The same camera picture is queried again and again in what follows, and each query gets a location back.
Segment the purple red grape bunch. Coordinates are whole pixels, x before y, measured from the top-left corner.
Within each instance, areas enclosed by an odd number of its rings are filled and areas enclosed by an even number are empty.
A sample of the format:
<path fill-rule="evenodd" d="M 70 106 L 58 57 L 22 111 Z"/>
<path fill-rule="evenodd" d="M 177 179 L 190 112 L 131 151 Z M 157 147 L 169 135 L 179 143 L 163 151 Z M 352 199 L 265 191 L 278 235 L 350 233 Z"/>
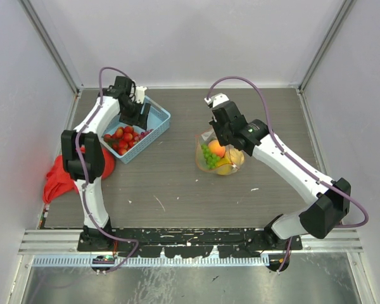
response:
<path fill-rule="evenodd" d="M 153 129 L 141 132 L 140 135 L 139 135 L 139 139 L 140 140 L 144 139 L 146 136 L 150 135 L 152 132 L 153 132 Z"/>

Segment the red orange peach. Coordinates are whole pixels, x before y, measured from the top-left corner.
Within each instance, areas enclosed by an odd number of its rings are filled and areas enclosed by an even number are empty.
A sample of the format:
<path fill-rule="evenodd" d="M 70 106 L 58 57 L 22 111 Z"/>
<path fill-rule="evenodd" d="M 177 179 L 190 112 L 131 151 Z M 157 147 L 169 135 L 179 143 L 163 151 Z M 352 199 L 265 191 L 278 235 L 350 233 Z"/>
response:
<path fill-rule="evenodd" d="M 208 148 L 211 153 L 222 158 L 225 155 L 225 146 L 221 146 L 218 140 L 212 140 L 208 143 Z"/>

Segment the yellow pear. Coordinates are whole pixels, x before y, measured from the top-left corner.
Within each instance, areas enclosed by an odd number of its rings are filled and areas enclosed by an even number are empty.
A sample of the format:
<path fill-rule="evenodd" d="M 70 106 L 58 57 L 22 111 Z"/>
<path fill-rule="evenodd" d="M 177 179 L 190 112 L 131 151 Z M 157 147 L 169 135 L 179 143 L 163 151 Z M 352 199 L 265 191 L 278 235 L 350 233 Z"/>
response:
<path fill-rule="evenodd" d="M 229 159 L 232 164 L 224 165 L 222 167 L 216 168 L 216 173 L 218 175 L 231 175 L 236 173 L 244 163 L 244 154 L 242 151 L 238 151 L 235 148 L 229 148 L 225 151 L 225 155 L 222 158 Z"/>

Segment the clear orange zip top bag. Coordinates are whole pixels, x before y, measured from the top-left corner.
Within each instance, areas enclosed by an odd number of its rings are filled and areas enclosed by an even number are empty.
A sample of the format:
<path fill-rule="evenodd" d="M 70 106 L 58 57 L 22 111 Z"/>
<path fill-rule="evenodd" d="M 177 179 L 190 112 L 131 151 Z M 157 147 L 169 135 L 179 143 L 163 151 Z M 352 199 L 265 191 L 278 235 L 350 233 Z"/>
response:
<path fill-rule="evenodd" d="M 226 176 L 243 166 L 244 153 L 231 145 L 222 146 L 212 128 L 196 135 L 195 140 L 195 162 L 201 171 Z"/>

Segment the green grape bunch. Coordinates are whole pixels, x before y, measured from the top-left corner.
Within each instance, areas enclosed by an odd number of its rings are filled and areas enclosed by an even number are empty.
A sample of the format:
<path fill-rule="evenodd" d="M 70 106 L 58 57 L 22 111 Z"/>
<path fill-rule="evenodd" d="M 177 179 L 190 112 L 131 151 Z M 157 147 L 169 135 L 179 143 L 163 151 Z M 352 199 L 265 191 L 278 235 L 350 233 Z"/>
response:
<path fill-rule="evenodd" d="M 215 169 L 217 167 L 218 161 L 220 160 L 220 157 L 217 154 L 213 153 L 206 144 L 202 144 L 201 149 L 208 168 L 210 170 Z"/>

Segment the yellow mango slice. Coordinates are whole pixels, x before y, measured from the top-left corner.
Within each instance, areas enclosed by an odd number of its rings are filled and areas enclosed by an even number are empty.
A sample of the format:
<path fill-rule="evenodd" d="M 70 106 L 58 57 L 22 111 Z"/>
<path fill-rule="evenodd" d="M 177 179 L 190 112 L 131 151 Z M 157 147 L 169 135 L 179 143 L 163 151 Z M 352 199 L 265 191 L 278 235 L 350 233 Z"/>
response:
<path fill-rule="evenodd" d="M 231 165 L 231 164 L 232 164 L 232 162 L 229 159 L 227 159 L 227 158 L 221 158 L 220 160 L 218 160 L 216 162 L 215 166 L 217 168 L 219 168 L 219 167 L 222 167 L 224 165 Z"/>

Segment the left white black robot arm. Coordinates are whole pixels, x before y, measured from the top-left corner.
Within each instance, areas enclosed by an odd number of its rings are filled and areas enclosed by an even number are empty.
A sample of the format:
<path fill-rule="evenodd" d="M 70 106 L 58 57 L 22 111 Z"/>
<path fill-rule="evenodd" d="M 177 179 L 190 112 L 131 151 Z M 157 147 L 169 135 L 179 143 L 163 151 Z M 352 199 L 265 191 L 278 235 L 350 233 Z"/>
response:
<path fill-rule="evenodd" d="M 85 119 L 61 134 L 63 169 L 73 180 L 84 210 L 80 242 L 100 251 L 109 250 L 116 241 L 101 188 L 105 157 L 100 137 L 115 117 L 130 126 L 146 127 L 150 109 L 146 90 L 128 77 L 117 76 L 113 85 L 100 88 Z"/>

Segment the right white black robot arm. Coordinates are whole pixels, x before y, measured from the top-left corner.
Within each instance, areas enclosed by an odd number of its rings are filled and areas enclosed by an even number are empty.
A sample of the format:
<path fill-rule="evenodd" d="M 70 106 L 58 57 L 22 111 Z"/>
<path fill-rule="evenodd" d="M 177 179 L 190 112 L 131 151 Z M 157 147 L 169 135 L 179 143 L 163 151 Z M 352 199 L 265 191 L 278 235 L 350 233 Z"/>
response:
<path fill-rule="evenodd" d="M 333 180 L 314 169 L 289 150 L 266 123 L 259 119 L 247 122 L 235 102 L 211 102 L 210 125 L 221 145 L 234 146 L 263 162 L 280 175 L 302 197 L 307 207 L 280 214 L 265 228 L 265 242 L 278 250 L 289 238 L 309 234 L 325 238 L 350 211 L 351 185 L 344 178 Z"/>

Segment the light blue plastic basket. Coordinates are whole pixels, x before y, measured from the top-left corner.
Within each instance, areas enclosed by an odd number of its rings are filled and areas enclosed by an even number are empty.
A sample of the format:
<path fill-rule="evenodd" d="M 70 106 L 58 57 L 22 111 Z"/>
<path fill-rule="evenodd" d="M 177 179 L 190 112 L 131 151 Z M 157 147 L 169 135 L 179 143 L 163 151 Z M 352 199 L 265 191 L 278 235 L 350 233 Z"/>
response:
<path fill-rule="evenodd" d="M 100 143 L 122 163 L 128 164 L 139 153 L 145 150 L 151 143 L 156 141 L 170 127 L 170 113 L 153 101 L 148 96 L 145 96 L 145 105 L 150 106 L 146 129 L 138 126 L 133 126 L 134 133 L 138 141 L 135 139 L 132 143 L 128 143 L 128 150 L 125 154 L 119 155 L 111 146 L 111 143 L 104 141 L 104 135 L 113 135 L 119 127 L 126 127 L 127 124 L 119 121 L 119 116 L 115 116 L 106 127 L 103 134 L 100 136 Z"/>

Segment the red crumpled cloth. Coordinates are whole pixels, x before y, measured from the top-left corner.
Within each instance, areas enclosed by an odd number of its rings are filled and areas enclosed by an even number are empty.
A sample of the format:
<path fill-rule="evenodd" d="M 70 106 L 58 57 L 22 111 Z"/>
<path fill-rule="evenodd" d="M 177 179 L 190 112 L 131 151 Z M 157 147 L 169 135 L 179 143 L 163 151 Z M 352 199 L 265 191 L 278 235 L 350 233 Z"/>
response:
<path fill-rule="evenodd" d="M 115 169 L 115 158 L 105 148 L 102 149 L 105 166 L 102 174 L 102 179 L 107 179 Z M 45 204 L 50 204 L 57 197 L 74 190 L 78 192 L 74 181 L 70 178 L 69 174 L 63 169 L 63 157 L 58 155 L 55 158 L 54 164 L 50 171 L 46 174 L 46 183 L 44 185 L 42 200 Z"/>

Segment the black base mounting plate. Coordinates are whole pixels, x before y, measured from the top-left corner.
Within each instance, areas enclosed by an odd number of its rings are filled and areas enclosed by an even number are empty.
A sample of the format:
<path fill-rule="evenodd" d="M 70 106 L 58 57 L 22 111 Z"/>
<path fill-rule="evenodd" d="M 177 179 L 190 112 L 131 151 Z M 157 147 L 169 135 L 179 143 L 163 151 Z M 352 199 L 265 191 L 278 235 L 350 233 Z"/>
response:
<path fill-rule="evenodd" d="M 111 233 L 138 240 L 133 256 L 143 258 L 206 258 L 213 250 L 218 251 L 219 258 L 249 258 L 288 247 L 286 240 L 270 243 L 266 232 L 257 228 L 124 228 Z"/>

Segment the aluminium frame rail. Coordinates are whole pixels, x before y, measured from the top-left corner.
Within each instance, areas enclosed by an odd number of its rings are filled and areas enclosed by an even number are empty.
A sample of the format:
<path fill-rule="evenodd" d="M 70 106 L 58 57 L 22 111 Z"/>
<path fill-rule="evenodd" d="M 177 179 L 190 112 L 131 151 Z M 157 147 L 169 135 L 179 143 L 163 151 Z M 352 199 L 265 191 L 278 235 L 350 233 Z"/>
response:
<path fill-rule="evenodd" d="M 82 240 L 78 229 L 39 229 L 25 232 L 19 254 L 41 255 L 75 252 L 111 251 L 103 245 L 89 244 Z M 295 236 L 291 242 L 294 251 L 311 252 L 363 252 L 355 229 L 334 229 L 324 239 L 311 235 Z"/>

